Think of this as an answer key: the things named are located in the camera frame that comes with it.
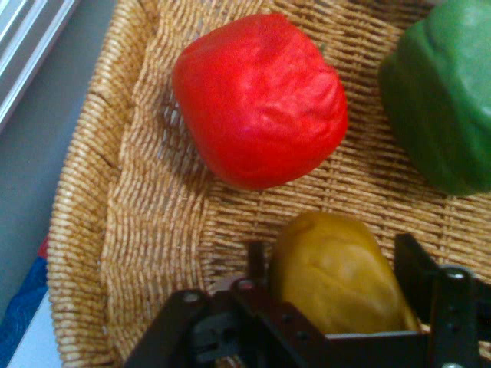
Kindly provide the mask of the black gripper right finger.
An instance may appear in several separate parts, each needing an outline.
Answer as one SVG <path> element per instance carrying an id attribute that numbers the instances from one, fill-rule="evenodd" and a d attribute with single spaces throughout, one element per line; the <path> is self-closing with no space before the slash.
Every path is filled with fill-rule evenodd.
<path id="1" fill-rule="evenodd" d="M 490 285 L 463 266 L 438 265 L 410 234 L 394 240 L 394 273 L 408 304 L 430 327 L 428 367 L 489 367 Z"/>

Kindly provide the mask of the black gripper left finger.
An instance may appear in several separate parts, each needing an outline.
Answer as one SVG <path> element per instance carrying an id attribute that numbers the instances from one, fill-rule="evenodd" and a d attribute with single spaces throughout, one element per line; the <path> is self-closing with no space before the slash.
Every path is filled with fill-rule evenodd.
<path id="1" fill-rule="evenodd" d="M 266 289 L 265 250 L 247 246 L 247 272 L 214 295 L 177 291 L 147 329 L 126 367 L 214 367 L 238 357 L 247 367 L 328 367 L 328 342 L 291 304 Z"/>

